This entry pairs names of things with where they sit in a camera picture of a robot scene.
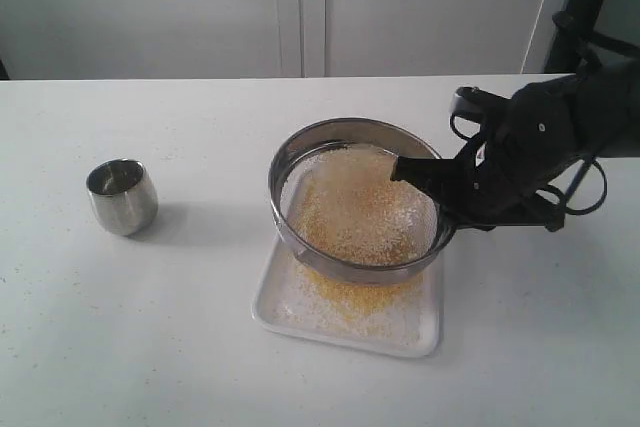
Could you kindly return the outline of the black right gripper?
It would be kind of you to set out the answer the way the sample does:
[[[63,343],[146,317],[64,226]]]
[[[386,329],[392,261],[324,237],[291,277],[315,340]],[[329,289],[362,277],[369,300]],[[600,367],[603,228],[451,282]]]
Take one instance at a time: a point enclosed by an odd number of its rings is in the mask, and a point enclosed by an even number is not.
[[[586,215],[568,203],[601,146],[595,115],[601,83],[571,75],[535,82],[509,99],[504,115],[478,124],[454,159],[396,158],[390,180],[406,182],[441,206],[454,230],[489,232],[497,226],[563,227]]]

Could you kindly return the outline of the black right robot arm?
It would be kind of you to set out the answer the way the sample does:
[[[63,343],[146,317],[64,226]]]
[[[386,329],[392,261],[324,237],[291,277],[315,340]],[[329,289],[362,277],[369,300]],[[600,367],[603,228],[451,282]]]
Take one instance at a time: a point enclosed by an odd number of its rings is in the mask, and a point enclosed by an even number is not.
[[[639,155],[639,48],[595,30],[602,0],[569,0],[552,21],[548,66],[572,74],[530,83],[510,98],[460,87],[449,123],[478,125],[452,159],[400,157],[394,181],[429,196],[455,228],[543,226],[587,215],[568,203],[601,158]]]

